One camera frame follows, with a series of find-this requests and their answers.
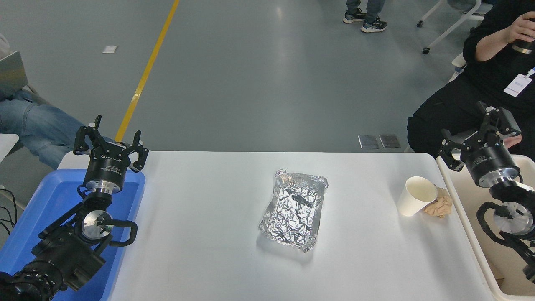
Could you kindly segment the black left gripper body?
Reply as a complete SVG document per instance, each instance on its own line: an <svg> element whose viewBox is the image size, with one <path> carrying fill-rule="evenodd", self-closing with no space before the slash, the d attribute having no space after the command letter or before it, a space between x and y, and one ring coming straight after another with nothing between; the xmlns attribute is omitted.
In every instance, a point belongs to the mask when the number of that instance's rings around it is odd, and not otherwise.
<svg viewBox="0 0 535 301"><path fill-rule="evenodd" d="M84 187L96 187L98 182L109 182L113 183L114 187L123 187L130 160L128 155L119 154L126 148L125 145L111 141L95 146L90 152Z"/></svg>

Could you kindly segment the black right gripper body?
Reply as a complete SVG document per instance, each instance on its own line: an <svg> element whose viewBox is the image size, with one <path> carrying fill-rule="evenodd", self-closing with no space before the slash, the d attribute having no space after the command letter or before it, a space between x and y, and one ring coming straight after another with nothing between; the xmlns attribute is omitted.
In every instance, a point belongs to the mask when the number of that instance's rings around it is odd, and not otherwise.
<svg viewBox="0 0 535 301"><path fill-rule="evenodd" d="M461 161L479 187L492 187L500 181L513 181L520 175L510 152L502 143L482 145L474 142L463 142L466 150L461 152Z"/></svg>

